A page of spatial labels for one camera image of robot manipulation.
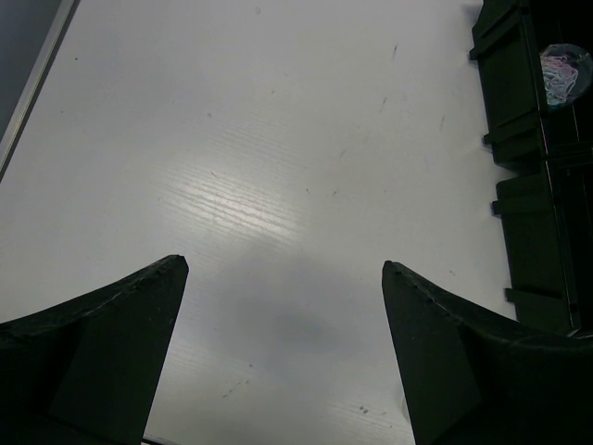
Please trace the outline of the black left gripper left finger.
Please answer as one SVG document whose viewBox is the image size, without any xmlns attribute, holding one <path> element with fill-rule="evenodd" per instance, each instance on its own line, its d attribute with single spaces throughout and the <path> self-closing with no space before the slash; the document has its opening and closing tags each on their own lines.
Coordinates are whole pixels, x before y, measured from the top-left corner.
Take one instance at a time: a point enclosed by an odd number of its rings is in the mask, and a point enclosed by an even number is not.
<svg viewBox="0 0 593 445">
<path fill-rule="evenodd" d="M 169 255 L 3 323 L 2 443 L 141 443 L 188 274 Z"/>
</svg>

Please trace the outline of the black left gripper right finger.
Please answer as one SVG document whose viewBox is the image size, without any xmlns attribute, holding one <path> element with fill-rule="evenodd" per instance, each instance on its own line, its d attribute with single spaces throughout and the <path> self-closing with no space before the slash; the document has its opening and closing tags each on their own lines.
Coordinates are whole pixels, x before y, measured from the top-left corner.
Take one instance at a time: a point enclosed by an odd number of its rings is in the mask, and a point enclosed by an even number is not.
<svg viewBox="0 0 593 445">
<path fill-rule="evenodd" d="M 418 444 L 588 444 L 592 341 L 520 324 L 398 262 L 382 271 Z"/>
</svg>

